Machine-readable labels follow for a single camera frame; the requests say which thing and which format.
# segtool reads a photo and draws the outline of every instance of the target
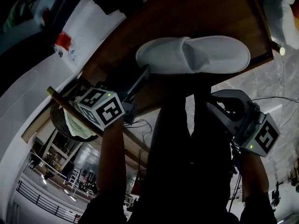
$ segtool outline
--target ceiling light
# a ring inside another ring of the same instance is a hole
[[[74,202],[77,202],[77,201],[76,201],[76,199],[75,199],[75,198],[73,198],[72,196],[70,196],[70,198],[71,198],[71,199],[72,199]]]
[[[279,49],[280,55],[284,56],[285,55],[285,49],[282,47]]]

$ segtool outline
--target human arm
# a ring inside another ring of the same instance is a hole
[[[126,192],[123,118],[105,128],[97,175],[97,197],[90,201],[79,224],[126,223],[123,202]]]
[[[259,156],[241,152],[242,187],[245,198],[254,193],[269,197],[269,180]]]
[[[269,180],[259,156],[241,152],[242,188],[245,209],[240,223],[276,224],[274,211],[269,201]]]
[[[104,129],[96,184],[98,196],[118,194],[123,202],[126,192],[123,117]]]

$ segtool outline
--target white cloth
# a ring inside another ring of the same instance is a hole
[[[263,10],[271,37],[278,43],[286,43],[299,49],[299,31],[295,26],[291,4],[295,0],[263,0]]]
[[[80,108],[75,102],[72,102],[71,105],[76,110],[81,112]],[[83,139],[88,139],[89,137],[96,135],[93,131],[87,128],[84,124],[82,124],[79,120],[73,117],[65,109],[64,109],[64,117],[65,117],[66,125],[68,126],[72,136],[79,136]]]
[[[235,73],[250,62],[248,48],[228,36],[165,37],[142,45],[136,53],[139,66],[149,64],[156,74]]]

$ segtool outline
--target person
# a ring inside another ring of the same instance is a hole
[[[276,182],[276,191],[272,191],[272,203],[273,203],[274,207],[277,207],[280,202],[278,188],[279,188],[279,183]]]
[[[232,137],[195,94],[194,131],[190,136],[185,97],[169,100],[159,113],[150,147],[147,173],[138,204],[128,223],[239,223],[228,213]],[[123,201],[126,168],[123,119],[104,130],[97,178],[97,197],[79,223],[126,223]],[[260,157],[242,151],[245,208],[240,223],[270,223],[276,219],[269,201],[269,181]]]
[[[51,173],[50,171],[46,172],[46,175],[44,176],[44,179],[47,180],[48,178],[52,178],[55,175],[53,173]]]

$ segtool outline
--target forearm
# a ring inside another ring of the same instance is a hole
[[[251,153],[241,154],[242,187],[244,197],[252,193],[269,192],[269,180],[259,156]]]
[[[98,195],[125,195],[126,165],[122,131],[122,117],[104,130],[97,176]]]

